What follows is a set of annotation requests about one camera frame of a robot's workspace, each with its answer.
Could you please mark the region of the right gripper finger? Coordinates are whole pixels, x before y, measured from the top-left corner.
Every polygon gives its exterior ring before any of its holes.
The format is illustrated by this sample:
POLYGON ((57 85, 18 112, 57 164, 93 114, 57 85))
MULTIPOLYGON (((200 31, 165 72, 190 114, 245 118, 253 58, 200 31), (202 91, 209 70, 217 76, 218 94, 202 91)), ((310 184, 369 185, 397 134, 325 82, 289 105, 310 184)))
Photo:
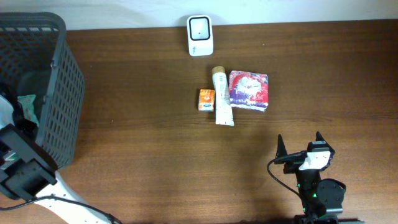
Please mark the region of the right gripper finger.
POLYGON ((276 157, 284 157, 287 155, 287 150, 285 148, 284 140, 282 138, 282 135, 279 134, 277 138, 277 152, 276 152, 276 157))
POLYGON ((316 132, 316 141, 325 141, 325 139, 323 138, 323 136, 321 135, 321 133, 319 131, 316 132))

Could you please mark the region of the white tube with tan cap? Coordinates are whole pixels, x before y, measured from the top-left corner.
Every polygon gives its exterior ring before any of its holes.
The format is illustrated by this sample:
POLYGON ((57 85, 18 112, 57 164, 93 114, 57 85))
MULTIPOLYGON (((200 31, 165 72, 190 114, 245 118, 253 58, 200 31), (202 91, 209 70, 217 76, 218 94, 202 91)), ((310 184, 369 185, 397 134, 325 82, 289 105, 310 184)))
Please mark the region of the white tube with tan cap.
POLYGON ((234 126, 233 110, 229 100, 228 79, 222 66, 212 68, 212 80, 215 89, 215 123, 234 126))

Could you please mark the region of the red purple tissue pack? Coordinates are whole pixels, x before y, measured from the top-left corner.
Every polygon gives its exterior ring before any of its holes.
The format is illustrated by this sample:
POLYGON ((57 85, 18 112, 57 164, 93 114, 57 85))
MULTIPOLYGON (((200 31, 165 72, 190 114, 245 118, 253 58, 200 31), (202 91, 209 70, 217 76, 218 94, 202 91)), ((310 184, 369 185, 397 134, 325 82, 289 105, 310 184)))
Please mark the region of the red purple tissue pack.
POLYGON ((231 71, 229 101, 233 108, 265 112, 269 106, 268 76, 262 73, 231 71))

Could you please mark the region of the orange Kleenex tissue pack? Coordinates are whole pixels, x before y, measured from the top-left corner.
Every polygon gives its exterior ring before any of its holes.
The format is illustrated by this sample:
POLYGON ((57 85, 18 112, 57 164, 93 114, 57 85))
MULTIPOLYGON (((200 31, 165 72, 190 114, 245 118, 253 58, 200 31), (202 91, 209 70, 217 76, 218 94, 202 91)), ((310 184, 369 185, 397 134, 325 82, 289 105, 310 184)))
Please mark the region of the orange Kleenex tissue pack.
POLYGON ((198 110, 199 111, 214 111, 215 103, 215 91, 209 89, 201 89, 198 99, 198 110))

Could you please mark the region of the mint toilet wipes pack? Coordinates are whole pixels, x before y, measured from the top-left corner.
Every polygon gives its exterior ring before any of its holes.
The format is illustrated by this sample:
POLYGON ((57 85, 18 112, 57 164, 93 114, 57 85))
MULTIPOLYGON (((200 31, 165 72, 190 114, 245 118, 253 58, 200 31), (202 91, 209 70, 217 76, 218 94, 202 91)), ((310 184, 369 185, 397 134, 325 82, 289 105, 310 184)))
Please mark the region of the mint toilet wipes pack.
POLYGON ((25 96, 18 96, 17 100, 22 106, 22 110, 24 113, 24 118, 28 119, 29 121, 35 123, 39 126, 39 120, 35 115, 34 111, 34 101, 36 99, 36 95, 25 95, 25 96))

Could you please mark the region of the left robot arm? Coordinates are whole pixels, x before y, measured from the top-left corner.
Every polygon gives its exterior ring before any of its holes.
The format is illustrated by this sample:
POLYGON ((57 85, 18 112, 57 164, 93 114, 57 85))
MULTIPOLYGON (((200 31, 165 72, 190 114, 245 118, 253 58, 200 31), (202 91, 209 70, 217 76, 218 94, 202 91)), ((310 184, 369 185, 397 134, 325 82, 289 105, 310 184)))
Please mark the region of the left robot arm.
POLYGON ((13 209, 37 204, 67 223, 119 223, 66 184, 55 161, 34 142, 37 130, 37 124, 25 118, 16 93, 1 84, 1 193, 24 200, 13 209))

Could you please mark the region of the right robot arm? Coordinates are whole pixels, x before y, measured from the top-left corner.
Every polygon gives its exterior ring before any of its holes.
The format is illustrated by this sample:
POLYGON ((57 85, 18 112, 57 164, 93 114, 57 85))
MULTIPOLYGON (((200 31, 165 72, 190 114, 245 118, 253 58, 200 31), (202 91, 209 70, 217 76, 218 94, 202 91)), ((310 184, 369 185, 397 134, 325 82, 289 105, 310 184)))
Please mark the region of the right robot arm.
POLYGON ((305 151, 288 154, 282 136, 278 136, 275 164, 284 166, 284 174, 294 174, 297 188, 294 193, 302 202, 303 214, 294 216, 294 223, 338 223, 343 213, 346 192, 344 183, 322 179, 320 172, 331 165, 335 150, 317 132, 305 151))

